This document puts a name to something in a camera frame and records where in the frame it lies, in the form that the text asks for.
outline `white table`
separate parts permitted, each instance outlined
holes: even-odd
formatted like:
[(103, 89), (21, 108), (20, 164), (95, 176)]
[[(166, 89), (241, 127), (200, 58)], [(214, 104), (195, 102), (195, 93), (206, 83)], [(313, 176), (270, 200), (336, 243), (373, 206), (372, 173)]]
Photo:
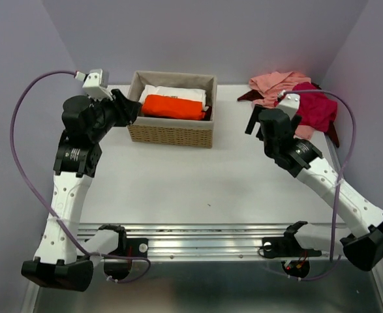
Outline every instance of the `white table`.
[[(100, 143), (81, 223), (330, 222), (331, 209), (267, 158), (254, 134), (245, 134), (252, 108), (236, 98), (248, 90), (219, 86), (212, 149), (134, 143), (126, 128), (113, 128)], [(315, 132), (312, 142), (331, 162), (324, 134)]]

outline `pink cloth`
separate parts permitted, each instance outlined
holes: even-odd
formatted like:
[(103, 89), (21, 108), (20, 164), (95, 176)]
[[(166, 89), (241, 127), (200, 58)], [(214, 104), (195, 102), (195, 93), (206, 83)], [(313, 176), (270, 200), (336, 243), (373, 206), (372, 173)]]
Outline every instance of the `pink cloth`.
[(282, 90), (291, 91), (299, 83), (311, 82), (311, 79), (300, 72), (265, 74), (249, 80), (249, 87), (257, 90), (264, 99), (254, 100), (253, 104), (260, 104), (266, 108), (274, 108), (278, 93)]

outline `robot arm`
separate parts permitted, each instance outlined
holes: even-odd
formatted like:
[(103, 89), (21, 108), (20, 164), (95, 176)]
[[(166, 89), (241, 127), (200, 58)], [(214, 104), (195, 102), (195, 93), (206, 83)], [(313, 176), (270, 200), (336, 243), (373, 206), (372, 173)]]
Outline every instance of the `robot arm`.
[[(118, 89), (107, 91), (108, 74), (92, 70), (77, 72), (89, 95), (75, 96), (63, 104), (65, 130), (59, 140), (54, 164), (52, 209), (71, 234), (76, 234), (85, 196), (100, 160), (99, 142), (113, 126), (135, 122), (139, 102), (125, 98)], [(104, 225), (82, 246), (89, 252), (109, 254), (124, 251), (126, 233), (121, 226)], [(39, 286), (66, 290), (87, 289), (100, 256), (84, 256), (49, 214), (42, 241), (33, 260), (22, 265), (22, 275)]]
[[(301, 117), (296, 115), (299, 96), (286, 95), (275, 109), (254, 108), (246, 129), (251, 134), (260, 123), (256, 137), (264, 142), (265, 154), (293, 177), (333, 206), (337, 174), (322, 153), (309, 141), (294, 137)], [(335, 252), (356, 267), (370, 271), (383, 258), (383, 210), (371, 204), (347, 182), (341, 181), (339, 216), (348, 228), (336, 229)], [(291, 225), (283, 237), (265, 238), (267, 258), (298, 257), (303, 251), (317, 256), (328, 251), (331, 229), (307, 222)]]

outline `woven basket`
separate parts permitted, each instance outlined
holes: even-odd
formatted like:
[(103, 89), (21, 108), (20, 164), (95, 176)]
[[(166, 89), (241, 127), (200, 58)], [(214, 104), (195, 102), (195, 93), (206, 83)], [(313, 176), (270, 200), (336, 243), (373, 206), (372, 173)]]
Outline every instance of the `woven basket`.
[(165, 145), (186, 145), (190, 147), (211, 148), (217, 79), (211, 75), (143, 72), (134, 73), (128, 98), (139, 101), (145, 85), (199, 88), (206, 90), (206, 105), (212, 107), (210, 121), (188, 121), (139, 116), (129, 133), (134, 142), (161, 143)]

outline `purple wall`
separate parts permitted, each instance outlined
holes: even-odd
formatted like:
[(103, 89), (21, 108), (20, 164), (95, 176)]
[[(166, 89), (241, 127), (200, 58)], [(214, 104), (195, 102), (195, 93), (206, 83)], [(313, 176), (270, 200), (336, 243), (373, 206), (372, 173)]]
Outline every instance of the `purple wall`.
[(76, 66), (216, 74), (247, 83), (273, 70), (321, 80), (365, 0), (42, 0)]
[[(56, 69), (74, 65), (42, 3), (0, 0), (0, 312), (20, 312), (27, 286), (20, 267), (32, 258), (46, 222), (45, 210), (12, 161), (10, 118), (25, 86)], [(70, 76), (50, 78), (35, 87), (18, 114), (18, 153), (47, 198), (52, 195), (62, 103), (78, 90), (78, 82)]]
[[(383, 208), (383, 1), (370, 1), (328, 70), (322, 87), (351, 104), (358, 137), (346, 178), (364, 196)], [(344, 158), (352, 125), (339, 110), (336, 122)]]

